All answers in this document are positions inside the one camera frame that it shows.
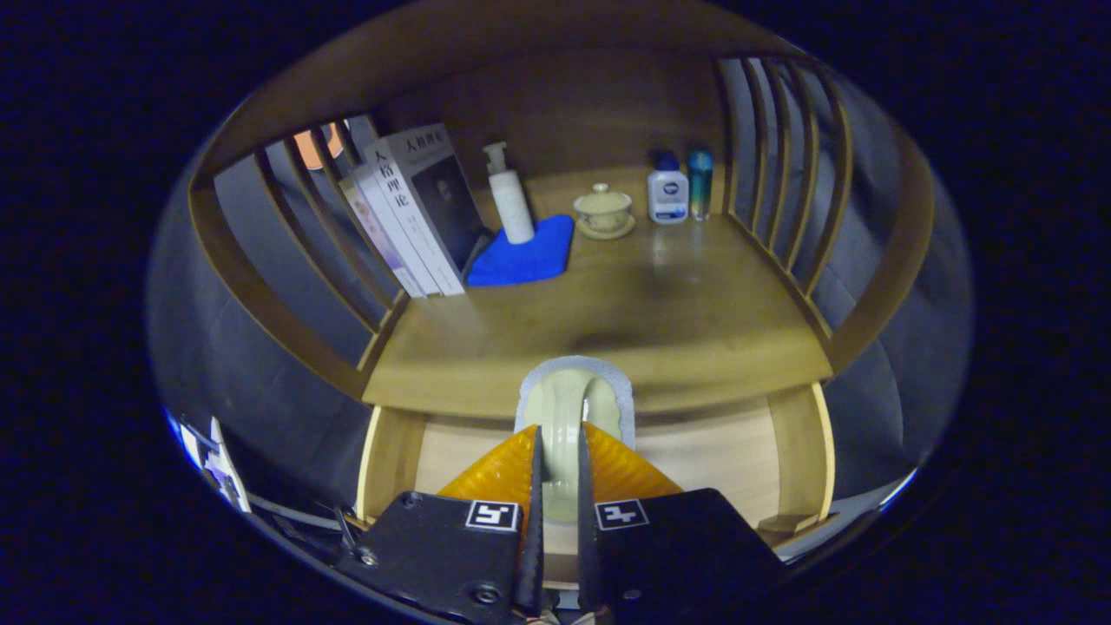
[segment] bottle label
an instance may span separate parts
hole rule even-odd
[[[687,181],[671,180],[653,189],[653,202],[657,204],[687,203]]]

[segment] book cover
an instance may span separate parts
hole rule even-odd
[[[383,192],[444,294],[463,292],[463,273],[486,228],[442,123],[383,137],[366,150]]]
[[[419,285],[420,291],[424,295],[441,292],[431,271],[428,270],[424,258],[422,258],[413,244],[409,232],[402,226],[398,215],[390,208],[387,195],[379,187],[377,173],[377,167],[371,163],[363,163],[354,168],[351,177],[358,182],[359,190],[362,191],[362,194],[367,199],[367,204],[370,206],[370,213],[377,218],[379,225],[381,225],[393,249],[398,252],[401,262],[412,273],[413,280]]]
[[[382,224],[379,222],[378,216],[370,209],[370,202],[363,195],[359,187],[356,185],[354,181],[350,178],[343,178],[340,180],[340,188],[343,190],[343,194],[347,196],[348,202],[351,203],[351,208],[354,210],[356,216],[359,219],[359,224],[367,232],[371,242],[378,248],[379,253],[382,254],[382,260],[389,265],[390,270],[398,278],[401,283],[401,288],[406,289],[409,296],[426,296],[424,289],[420,286],[417,278],[413,276],[412,272],[406,265],[404,260],[401,258],[401,253],[398,252],[397,248],[390,241],[389,235],[386,230],[382,229]]]
[[[373,159],[368,162],[374,163],[374,175],[388,199],[390,209],[398,216],[409,240],[432,273],[440,292],[459,294],[463,292],[459,270],[441,249],[434,228],[417,205],[417,196],[409,184],[409,179],[401,173],[401,167],[393,158],[391,142],[388,137],[373,143],[371,145]]]

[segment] gray fabric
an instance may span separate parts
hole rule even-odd
[[[737,118],[742,132],[741,170],[754,171],[755,147],[751,140],[754,113],[748,83],[739,61],[730,63],[730,82],[738,90]],[[755,65],[764,105],[774,114],[767,77]],[[781,75],[787,79],[785,71]],[[832,113],[822,88],[803,72],[805,88],[814,95],[820,144],[818,182],[811,216],[794,266],[802,278],[812,263],[833,191]],[[854,158],[853,185],[841,231],[829,263],[819,278],[813,299],[822,315],[837,329],[848,316],[871,279],[890,235],[898,210],[899,159],[885,115],[859,89],[834,78],[849,113]],[[780,234],[773,241],[782,253],[790,223],[795,219],[802,182],[801,112],[795,93],[788,90],[791,113],[791,169]],[[774,125],[769,137],[769,170],[761,204],[765,235],[773,201],[774,164],[779,154]],[[937,202],[933,235],[914,288],[895,316],[861,357],[825,389],[837,456],[834,497],[843,498],[879,488],[899,480],[922,463],[944,431],[960,395],[971,351],[971,268],[955,210],[940,180],[934,177]],[[754,179],[742,175],[735,210],[748,218]]]
[[[297,183],[288,160],[281,151],[270,153],[309,235],[320,249],[334,250],[316,220],[306,218],[308,203],[293,191]],[[147,331],[162,400],[186,423],[201,426],[216,416],[226,432],[272,464],[274,475],[242,475],[248,490],[283,475],[351,505],[369,410],[304,369],[231,296],[204,258],[189,216],[187,183],[196,165],[194,159],[167,202],[149,268]],[[218,179],[237,238],[298,315],[342,356],[357,360],[369,334],[302,260],[258,180],[250,162]],[[319,187],[327,193],[327,185]],[[347,232],[352,243],[362,244],[353,229]],[[361,252],[369,256],[364,245]],[[334,256],[331,261],[346,270],[346,285],[358,293],[353,271]],[[377,305],[364,295],[362,304],[372,310]]]

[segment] lotion bottle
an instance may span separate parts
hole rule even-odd
[[[524,189],[517,171],[506,169],[506,141],[490,143],[482,148],[490,162],[487,172],[490,173],[490,191],[493,203],[498,206],[501,224],[506,229],[506,238],[513,244],[532,240],[536,230],[529,215],[529,205],[524,201]]]
[[[648,216],[657,223],[679,223],[687,219],[690,185],[679,170],[672,151],[661,152],[655,171],[648,174]]]

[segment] blue towel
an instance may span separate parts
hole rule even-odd
[[[468,285],[497,286],[554,278],[567,269],[567,254],[574,234],[574,219],[567,214],[549,216],[537,223],[531,241],[513,244],[506,230],[490,243],[471,266]]]

